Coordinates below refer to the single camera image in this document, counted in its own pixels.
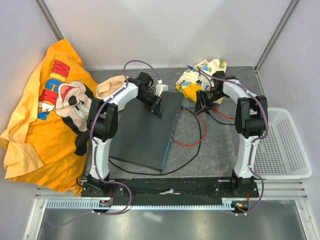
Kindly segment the dark grey network switch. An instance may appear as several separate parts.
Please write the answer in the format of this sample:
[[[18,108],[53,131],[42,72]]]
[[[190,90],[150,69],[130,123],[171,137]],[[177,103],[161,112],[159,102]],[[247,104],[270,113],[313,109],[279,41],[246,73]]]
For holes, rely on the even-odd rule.
[[[162,170],[181,100],[180,93],[163,92],[160,118],[147,111],[138,99],[129,101],[120,115],[117,132],[110,144],[109,158]]]

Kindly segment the orange Mickey t-shirt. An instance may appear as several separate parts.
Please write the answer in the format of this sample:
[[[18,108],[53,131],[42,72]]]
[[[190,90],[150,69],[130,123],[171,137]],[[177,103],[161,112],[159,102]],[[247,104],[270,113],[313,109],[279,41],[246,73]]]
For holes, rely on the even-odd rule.
[[[96,86],[68,40],[48,48],[0,136],[6,180],[82,192]]]

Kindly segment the beige bucket hat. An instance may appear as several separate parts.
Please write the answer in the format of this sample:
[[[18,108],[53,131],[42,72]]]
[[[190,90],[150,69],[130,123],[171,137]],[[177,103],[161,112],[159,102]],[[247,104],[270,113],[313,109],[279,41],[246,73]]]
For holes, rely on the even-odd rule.
[[[117,75],[99,83],[95,88],[95,97],[102,100],[112,95],[123,86],[125,80],[124,75]]]

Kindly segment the patterned white yellow cloth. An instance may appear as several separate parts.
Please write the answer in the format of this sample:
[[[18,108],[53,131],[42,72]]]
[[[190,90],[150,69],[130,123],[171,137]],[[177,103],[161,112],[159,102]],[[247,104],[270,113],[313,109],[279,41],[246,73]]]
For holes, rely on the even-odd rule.
[[[175,88],[184,97],[196,102],[197,91],[209,90],[210,87],[214,86],[213,80],[210,77],[199,73],[199,69],[212,76],[218,71],[223,71],[225,73],[227,67],[228,63],[219,57],[214,58],[211,61],[204,59],[195,66],[188,65],[188,69],[176,81]],[[197,84],[198,79],[202,79],[202,85]]]

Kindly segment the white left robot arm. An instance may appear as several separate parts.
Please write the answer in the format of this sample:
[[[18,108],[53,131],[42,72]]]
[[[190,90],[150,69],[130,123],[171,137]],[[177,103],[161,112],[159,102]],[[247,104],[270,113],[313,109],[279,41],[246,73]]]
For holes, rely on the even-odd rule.
[[[152,77],[141,72],[137,78],[125,75],[112,77],[96,87],[97,97],[91,102],[87,129],[92,143],[92,162],[87,181],[99,197],[110,191],[109,151],[112,138],[118,130],[118,113],[129,101],[138,99],[149,112],[161,117],[162,96],[151,91]]]

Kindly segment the white perforated plastic basket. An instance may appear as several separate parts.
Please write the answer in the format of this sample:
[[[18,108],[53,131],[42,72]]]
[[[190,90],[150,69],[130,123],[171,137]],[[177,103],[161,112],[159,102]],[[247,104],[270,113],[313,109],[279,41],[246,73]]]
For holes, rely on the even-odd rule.
[[[268,108],[268,134],[259,141],[253,170],[265,180],[300,180],[312,168],[291,114]]]

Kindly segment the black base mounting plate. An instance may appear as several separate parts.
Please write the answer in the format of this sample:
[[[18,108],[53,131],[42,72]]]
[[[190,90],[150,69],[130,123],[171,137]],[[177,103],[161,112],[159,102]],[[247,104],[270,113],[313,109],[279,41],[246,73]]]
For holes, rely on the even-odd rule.
[[[137,195],[197,195],[213,198],[258,198],[253,178],[237,183],[231,177],[165,177],[119,178],[112,182],[125,184],[134,197]]]

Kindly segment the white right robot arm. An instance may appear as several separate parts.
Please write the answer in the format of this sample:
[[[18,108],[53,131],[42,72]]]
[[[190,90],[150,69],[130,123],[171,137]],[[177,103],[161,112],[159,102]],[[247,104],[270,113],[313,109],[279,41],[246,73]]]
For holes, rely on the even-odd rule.
[[[236,77],[225,76],[224,71],[217,71],[213,75],[203,70],[200,72],[211,78],[213,83],[196,92],[195,113],[208,112],[215,101],[224,97],[236,103],[234,126],[239,134],[239,147],[233,172],[238,179],[256,176],[253,168],[258,143],[268,135],[267,98],[252,93]]]

